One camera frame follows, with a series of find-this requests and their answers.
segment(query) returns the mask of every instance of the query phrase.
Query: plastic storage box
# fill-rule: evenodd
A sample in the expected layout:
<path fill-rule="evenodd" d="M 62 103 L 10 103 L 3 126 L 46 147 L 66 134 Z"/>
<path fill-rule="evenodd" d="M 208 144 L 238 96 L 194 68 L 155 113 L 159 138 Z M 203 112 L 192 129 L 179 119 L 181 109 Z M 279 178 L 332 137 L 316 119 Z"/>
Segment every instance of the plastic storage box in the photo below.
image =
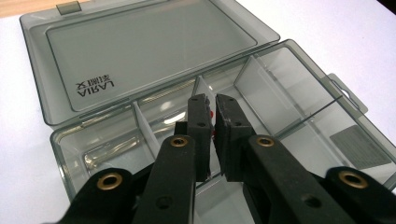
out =
<path fill-rule="evenodd" d="M 279 138 L 314 174 L 345 165 L 394 188 L 396 149 L 364 105 L 235 1 L 97 2 L 59 12 L 24 15 L 21 26 L 70 199 L 100 170 L 136 173 L 153 163 L 199 93 L 213 111 L 217 93 L 235 98 L 256 133 Z M 219 175 L 213 145 L 210 166 L 212 178 L 197 183 L 195 221 L 252 223 L 242 184 Z"/>

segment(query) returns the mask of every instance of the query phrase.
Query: printed logo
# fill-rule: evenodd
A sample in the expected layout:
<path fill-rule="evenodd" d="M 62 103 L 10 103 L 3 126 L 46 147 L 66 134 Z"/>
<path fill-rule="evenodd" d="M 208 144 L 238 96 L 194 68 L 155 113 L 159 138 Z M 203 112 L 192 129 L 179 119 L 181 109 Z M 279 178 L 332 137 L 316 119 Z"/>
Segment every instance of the printed logo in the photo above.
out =
<path fill-rule="evenodd" d="M 110 75 L 95 77 L 77 83 L 76 85 L 77 85 L 77 93 L 82 97 L 85 97 L 86 95 L 95 94 L 99 91 L 104 91 L 106 88 L 114 87 L 114 83 L 110 79 Z"/>

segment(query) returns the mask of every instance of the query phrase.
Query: open lid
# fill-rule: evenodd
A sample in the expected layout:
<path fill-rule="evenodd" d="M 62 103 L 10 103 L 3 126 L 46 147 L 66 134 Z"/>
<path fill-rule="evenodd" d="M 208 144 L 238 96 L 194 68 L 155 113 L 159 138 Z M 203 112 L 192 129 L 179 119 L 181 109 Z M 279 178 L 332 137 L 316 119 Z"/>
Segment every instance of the open lid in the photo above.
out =
<path fill-rule="evenodd" d="M 279 39 L 235 1 L 103 3 L 76 2 L 21 17 L 48 125 Z"/>

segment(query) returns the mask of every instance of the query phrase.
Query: white tabletop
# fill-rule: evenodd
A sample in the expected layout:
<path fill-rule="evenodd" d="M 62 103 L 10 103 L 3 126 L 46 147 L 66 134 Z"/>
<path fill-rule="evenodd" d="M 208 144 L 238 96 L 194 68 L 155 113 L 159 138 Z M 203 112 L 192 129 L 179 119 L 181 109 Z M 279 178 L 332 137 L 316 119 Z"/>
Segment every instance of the white tabletop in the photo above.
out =
<path fill-rule="evenodd" d="M 375 0 L 239 0 L 368 106 L 396 143 L 396 16 Z M 0 19 L 0 222 L 59 220 L 69 201 L 41 115 L 19 16 Z"/>

